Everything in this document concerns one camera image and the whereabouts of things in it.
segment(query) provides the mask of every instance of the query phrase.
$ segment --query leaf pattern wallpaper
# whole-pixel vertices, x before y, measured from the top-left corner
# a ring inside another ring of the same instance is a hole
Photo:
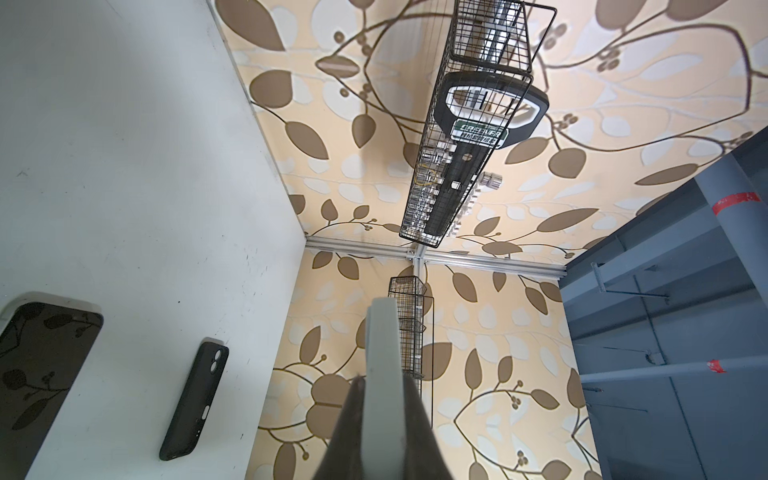
[[[405,243],[452,2],[211,1],[307,234]],[[768,123],[768,3],[545,3],[550,34],[529,27],[548,115],[493,154],[502,187],[441,250],[567,263]]]
[[[0,477],[26,476],[101,331],[93,312],[20,305],[0,334]]]
[[[247,480],[312,477],[365,372],[366,309],[410,274],[404,260],[305,251]],[[425,279],[422,399],[453,477],[601,478],[557,285],[435,264]]]

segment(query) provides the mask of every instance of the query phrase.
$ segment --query metal bracket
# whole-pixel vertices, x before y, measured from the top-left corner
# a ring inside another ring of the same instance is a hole
[[[606,290],[605,283],[603,283],[603,276],[600,274],[600,266],[597,265],[595,262],[590,263],[592,265],[592,272],[594,273],[594,279],[598,282],[598,291],[600,293],[623,293],[624,295],[633,295],[633,296],[652,296],[656,298],[663,298],[667,302],[670,299],[669,295],[659,295],[657,293],[640,293],[640,292],[622,292],[620,290]]]
[[[667,362],[664,361],[664,355],[662,355],[661,352],[651,352],[649,350],[648,353],[645,354],[645,359],[651,365],[666,365],[667,364]]]
[[[424,252],[427,250],[426,245],[421,245],[420,243],[414,243],[415,250],[413,251],[413,258],[411,259],[411,262],[413,263],[413,274],[416,275],[419,279],[422,278],[422,270],[424,270]]]

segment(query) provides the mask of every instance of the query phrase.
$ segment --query ceiling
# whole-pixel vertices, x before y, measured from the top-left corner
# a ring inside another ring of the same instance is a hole
[[[501,188],[480,195],[440,250],[487,256],[484,245],[509,241],[516,260],[567,263],[768,124],[767,3],[545,3],[558,16],[534,85],[548,115],[492,155],[486,171]],[[406,243],[409,163],[452,2],[215,9],[307,234]],[[532,44],[543,25],[530,18]]]

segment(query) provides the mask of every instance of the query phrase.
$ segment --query metal rod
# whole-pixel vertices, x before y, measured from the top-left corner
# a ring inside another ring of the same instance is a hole
[[[581,376],[581,383],[652,379],[664,376],[690,375],[694,373],[725,373],[734,370],[759,368],[768,368],[768,355],[745,356],[737,359],[710,360],[709,362],[649,366],[640,369],[617,370],[613,372],[587,373]]]
[[[512,34],[518,34],[520,32],[519,28],[515,28],[514,26],[510,27],[509,25],[505,25],[503,23],[478,21],[474,15],[459,15],[458,18],[467,23],[476,24],[478,27],[485,28],[487,30],[498,30]]]
[[[415,249],[413,247],[394,247],[391,245],[337,240],[311,235],[306,238],[306,248],[347,253],[359,255],[361,257],[385,257],[411,260],[415,256]],[[506,258],[480,257],[479,255],[441,252],[431,249],[425,251],[424,261],[449,266],[463,266],[478,270],[489,270],[499,273],[531,275],[552,280],[559,280],[565,276],[565,267],[562,265],[548,265],[546,263],[526,262],[523,260],[510,260]]]
[[[669,314],[675,313],[675,312],[682,312],[684,310],[687,310],[689,308],[694,308],[694,307],[697,307],[697,308],[707,308],[708,304],[710,304],[712,302],[716,302],[718,300],[721,300],[721,299],[724,299],[724,298],[728,298],[730,296],[740,295],[742,293],[750,292],[751,290],[755,290],[755,286],[752,283],[749,283],[748,285],[736,286],[735,288],[726,290],[724,292],[718,292],[718,293],[715,293],[714,295],[700,296],[698,298],[694,298],[690,302],[680,303],[680,304],[677,304],[675,306],[671,306],[671,307],[668,307],[668,308],[665,308],[665,309],[656,310],[654,312],[654,315],[656,315],[657,317],[661,317],[661,316],[669,315]],[[643,322],[646,319],[647,318],[646,318],[645,314],[640,315],[640,316],[635,316],[635,317],[627,319],[627,320],[625,320],[623,322],[614,323],[613,325],[609,325],[609,326],[605,326],[605,327],[602,327],[602,328],[590,330],[590,331],[588,331],[586,333],[581,333],[579,335],[573,336],[572,339],[573,339],[573,341],[587,339],[587,338],[590,338],[592,336],[600,335],[601,333],[610,332],[612,330],[624,328],[625,326],[634,325],[635,323]]]
[[[622,349],[617,346],[590,345],[589,343],[574,343],[573,346],[586,346],[593,349],[623,350],[625,352],[639,352],[639,353],[644,353],[646,355],[651,353],[650,350]]]
[[[646,413],[648,413],[648,411],[646,409],[633,409],[632,407],[622,407],[622,406],[618,406],[618,405],[605,405],[604,403],[587,402],[587,406],[590,406],[590,407],[611,407],[612,409],[634,410],[636,412],[646,412]]]
[[[621,293],[623,295],[632,295],[632,296],[655,296],[657,298],[664,298],[669,299],[669,295],[660,295],[658,293],[642,293],[642,292],[624,292],[621,290],[607,290],[605,288],[605,282],[603,282],[603,276],[600,273],[600,266],[597,265],[595,262],[590,263],[592,266],[592,272],[594,273],[594,279],[598,282],[598,292],[600,293]]]

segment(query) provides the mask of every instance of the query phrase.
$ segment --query gray pipe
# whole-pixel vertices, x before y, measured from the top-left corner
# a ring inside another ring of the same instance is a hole
[[[732,154],[699,173],[696,183],[752,283],[768,305],[768,205]]]
[[[649,366],[641,369],[617,370],[615,372],[587,373],[581,376],[581,383],[652,379],[664,376],[690,375],[692,373],[715,373],[719,369],[725,372],[732,372],[740,369],[755,368],[768,368],[768,355],[744,356],[738,359],[712,360],[710,362]]]

